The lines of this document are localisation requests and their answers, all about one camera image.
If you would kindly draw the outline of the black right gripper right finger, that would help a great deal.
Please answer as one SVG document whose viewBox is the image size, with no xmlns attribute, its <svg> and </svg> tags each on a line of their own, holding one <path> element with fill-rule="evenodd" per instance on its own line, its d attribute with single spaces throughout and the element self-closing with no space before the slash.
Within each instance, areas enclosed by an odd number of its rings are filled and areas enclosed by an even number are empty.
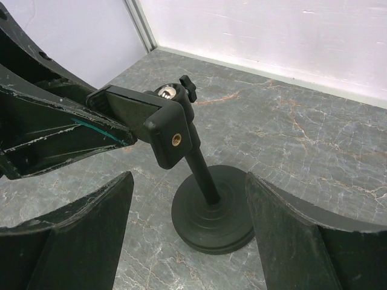
<svg viewBox="0 0 387 290">
<path fill-rule="evenodd" d="M 267 289 L 386 289 L 386 226 L 341 216 L 249 172 Z"/>
</svg>

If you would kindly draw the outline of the black phone stand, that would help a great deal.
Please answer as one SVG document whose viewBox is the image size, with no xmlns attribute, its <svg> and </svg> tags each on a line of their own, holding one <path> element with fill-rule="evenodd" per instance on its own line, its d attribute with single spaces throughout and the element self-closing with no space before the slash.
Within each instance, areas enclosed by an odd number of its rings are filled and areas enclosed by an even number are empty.
<svg viewBox="0 0 387 290">
<path fill-rule="evenodd" d="M 208 166 L 194 125 L 196 86 L 183 75 L 154 91 L 106 86 L 86 105 L 129 127 L 151 145 L 158 165 L 173 168 L 186 160 L 191 175 L 177 189 L 171 218 L 175 231 L 191 248 L 211 255 L 232 253 L 254 236 L 246 198 L 246 173 L 227 165 Z"/>
</svg>

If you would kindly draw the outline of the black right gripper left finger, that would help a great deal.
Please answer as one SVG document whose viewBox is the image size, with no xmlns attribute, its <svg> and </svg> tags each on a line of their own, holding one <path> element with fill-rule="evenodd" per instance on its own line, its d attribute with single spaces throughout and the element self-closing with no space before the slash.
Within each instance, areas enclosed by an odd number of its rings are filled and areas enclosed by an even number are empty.
<svg viewBox="0 0 387 290">
<path fill-rule="evenodd" d="M 55 211 L 1 228 L 1 289 L 112 289 L 134 190 L 124 172 Z"/>
</svg>

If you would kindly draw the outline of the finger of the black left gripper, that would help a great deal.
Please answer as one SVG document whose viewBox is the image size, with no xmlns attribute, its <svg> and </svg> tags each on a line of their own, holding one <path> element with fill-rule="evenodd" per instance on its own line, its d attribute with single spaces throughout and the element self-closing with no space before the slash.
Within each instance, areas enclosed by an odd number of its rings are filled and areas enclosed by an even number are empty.
<svg viewBox="0 0 387 290">
<path fill-rule="evenodd" d="M 39 88 L 1 85 L 1 175 L 41 175 L 86 157 L 131 146 L 131 130 Z"/>
<path fill-rule="evenodd" d="M 91 86 L 50 58 L 24 32 L 4 5 L 1 6 L 1 65 L 43 89 Z"/>
</svg>

